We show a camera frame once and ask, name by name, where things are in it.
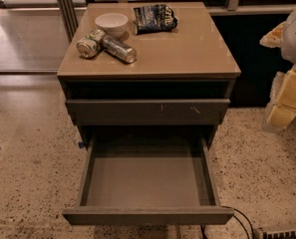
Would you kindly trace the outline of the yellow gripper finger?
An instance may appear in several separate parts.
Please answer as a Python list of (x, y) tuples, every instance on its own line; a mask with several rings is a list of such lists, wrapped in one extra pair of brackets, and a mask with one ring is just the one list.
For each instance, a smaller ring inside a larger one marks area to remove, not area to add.
[(273, 125), (286, 128), (296, 118), (296, 64), (287, 73), (277, 95), (271, 115)]
[(281, 89), (281, 86), (282, 86), (282, 83), (284, 80), (284, 76), (285, 76), (284, 73), (277, 72), (274, 79), (273, 79), (272, 85), (271, 85), (271, 90), (270, 90), (270, 95), (269, 95), (270, 101), (266, 105), (264, 117), (263, 117), (263, 122), (262, 122), (262, 128), (267, 132), (280, 132), (283, 130), (283, 127), (275, 126), (267, 119), (271, 115), (273, 106), (275, 105), (275, 101), (276, 101), (277, 95)]

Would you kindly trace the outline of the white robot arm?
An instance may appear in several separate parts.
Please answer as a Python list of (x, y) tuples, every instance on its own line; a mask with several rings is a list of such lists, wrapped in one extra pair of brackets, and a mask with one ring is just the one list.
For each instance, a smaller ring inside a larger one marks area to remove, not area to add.
[(293, 64), (287, 73), (276, 73), (265, 109), (262, 127), (279, 132), (296, 118), (296, 8), (259, 43), (267, 48), (279, 48), (282, 58)]

